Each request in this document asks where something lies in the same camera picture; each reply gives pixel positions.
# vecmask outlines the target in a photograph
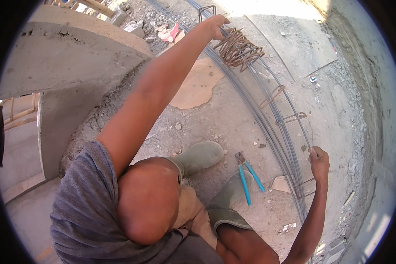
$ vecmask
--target blue-handled pliers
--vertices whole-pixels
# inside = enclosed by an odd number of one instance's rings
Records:
[[[252,168],[251,164],[247,160],[245,160],[244,153],[242,151],[240,151],[235,154],[235,157],[238,159],[239,175],[241,176],[241,181],[242,181],[242,185],[244,187],[245,197],[247,199],[248,205],[251,205],[251,198],[249,197],[248,186],[247,186],[247,182],[245,180],[245,175],[244,175],[244,168],[242,166],[243,164],[245,164],[245,166],[248,168],[248,171],[254,177],[255,181],[257,182],[258,186],[260,187],[260,190],[262,192],[265,192],[266,190],[264,189],[264,186],[261,183],[260,179],[258,178],[257,174],[255,174],[255,171]]]

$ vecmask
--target right arm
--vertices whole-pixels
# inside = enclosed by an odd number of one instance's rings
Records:
[[[304,224],[299,231],[289,255],[283,264],[304,264],[308,261],[317,247],[324,227],[326,214],[329,157],[319,147],[311,147],[310,162],[312,174],[315,178],[315,195]]]

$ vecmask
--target green rubber boot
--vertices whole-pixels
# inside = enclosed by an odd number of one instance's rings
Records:
[[[193,145],[175,157],[164,158],[177,167],[179,171],[179,183],[182,185],[182,179],[184,177],[217,164],[223,157],[224,150],[220,144],[206,141]]]
[[[252,174],[244,170],[245,180],[248,190],[250,189],[254,178]],[[208,204],[207,211],[210,217],[211,227],[217,235],[217,227],[221,224],[231,224],[233,226],[253,230],[252,227],[231,208],[232,204],[245,196],[239,171],[227,180],[222,189],[214,196]]]

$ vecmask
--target right hand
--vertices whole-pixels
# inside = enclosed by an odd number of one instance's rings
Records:
[[[311,163],[312,175],[317,184],[328,186],[328,169],[330,168],[329,156],[327,152],[319,147],[310,147],[308,149],[310,156],[308,161]]]
[[[220,27],[223,24],[230,24],[229,19],[225,18],[223,15],[215,15],[207,18],[202,22],[206,26],[207,32],[211,34],[211,39],[214,40],[223,40],[225,37],[223,36],[222,32],[220,31]]]

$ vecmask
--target person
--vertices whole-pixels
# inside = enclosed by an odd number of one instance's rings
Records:
[[[224,156],[201,142],[175,157],[130,166],[154,122],[204,47],[221,40],[216,15],[199,23],[155,61],[95,141],[76,156],[53,204],[51,236],[63,263],[279,263],[276,252],[231,205],[244,196],[238,172],[204,205],[182,179]],[[311,147],[316,191],[284,263],[305,263],[323,231],[328,154]],[[253,177],[245,172],[248,186]]]

